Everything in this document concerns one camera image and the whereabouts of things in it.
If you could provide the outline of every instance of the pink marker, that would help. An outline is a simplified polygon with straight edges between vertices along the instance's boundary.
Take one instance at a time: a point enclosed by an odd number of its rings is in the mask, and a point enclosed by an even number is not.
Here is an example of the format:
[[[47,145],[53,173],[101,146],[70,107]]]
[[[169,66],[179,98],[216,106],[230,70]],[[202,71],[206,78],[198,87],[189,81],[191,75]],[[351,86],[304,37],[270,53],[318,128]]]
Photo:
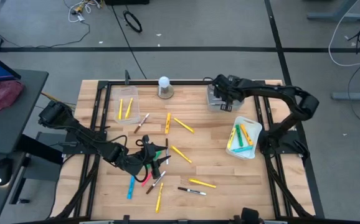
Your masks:
[[[153,176],[153,173],[150,172],[147,176],[147,179],[144,180],[143,183],[141,183],[141,186],[144,187],[145,184],[147,184],[148,180]]]

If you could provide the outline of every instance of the blue marker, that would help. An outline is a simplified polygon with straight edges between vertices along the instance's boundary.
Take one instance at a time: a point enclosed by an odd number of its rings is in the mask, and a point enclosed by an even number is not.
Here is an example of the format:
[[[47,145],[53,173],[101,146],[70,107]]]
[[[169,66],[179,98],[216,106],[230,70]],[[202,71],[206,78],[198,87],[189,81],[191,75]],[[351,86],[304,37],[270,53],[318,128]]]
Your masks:
[[[131,176],[130,185],[129,185],[129,191],[128,191],[128,199],[131,199],[131,196],[133,195],[134,187],[135,187],[135,177]]]
[[[253,148],[253,146],[248,146],[248,147],[243,147],[243,148],[240,148],[240,149],[233,149],[231,150],[232,152],[244,152],[246,150],[251,150]]]

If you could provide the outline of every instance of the black desk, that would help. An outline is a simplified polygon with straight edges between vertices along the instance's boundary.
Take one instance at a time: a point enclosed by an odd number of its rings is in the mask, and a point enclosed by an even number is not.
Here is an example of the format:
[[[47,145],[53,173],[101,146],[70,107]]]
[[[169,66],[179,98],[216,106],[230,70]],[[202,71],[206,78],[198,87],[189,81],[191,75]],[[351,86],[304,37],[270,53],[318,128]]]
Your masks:
[[[21,75],[25,88],[12,106],[0,111],[0,158],[7,156],[14,160],[10,182],[0,186],[0,214],[26,155],[25,152],[13,151],[49,75],[47,72],[30,70],[16,72]]]

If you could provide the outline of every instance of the computer mouse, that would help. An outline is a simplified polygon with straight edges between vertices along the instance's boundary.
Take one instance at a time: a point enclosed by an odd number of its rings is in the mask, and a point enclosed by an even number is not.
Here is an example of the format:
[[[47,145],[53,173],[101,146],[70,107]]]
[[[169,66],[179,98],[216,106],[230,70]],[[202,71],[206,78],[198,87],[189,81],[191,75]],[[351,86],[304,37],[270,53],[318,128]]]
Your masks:
[[[0,186],[5,185],[11,179],[12,159],[4,158],[0,160]]]

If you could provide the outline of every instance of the black marker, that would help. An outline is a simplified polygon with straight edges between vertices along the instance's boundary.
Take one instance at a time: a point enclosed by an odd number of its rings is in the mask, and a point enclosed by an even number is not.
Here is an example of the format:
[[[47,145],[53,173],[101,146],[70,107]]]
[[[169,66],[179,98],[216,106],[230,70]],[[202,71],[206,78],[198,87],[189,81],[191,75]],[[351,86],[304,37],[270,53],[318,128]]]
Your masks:
[[[178,189],[186,191],[186,192],[195,193],[195,194],[206,195],[206,193],[204,193],[204,192],[199,192],[197,190],[191,190],[191,189],[187,189],[187,188],[184,188],[184,187],[178,187]]]

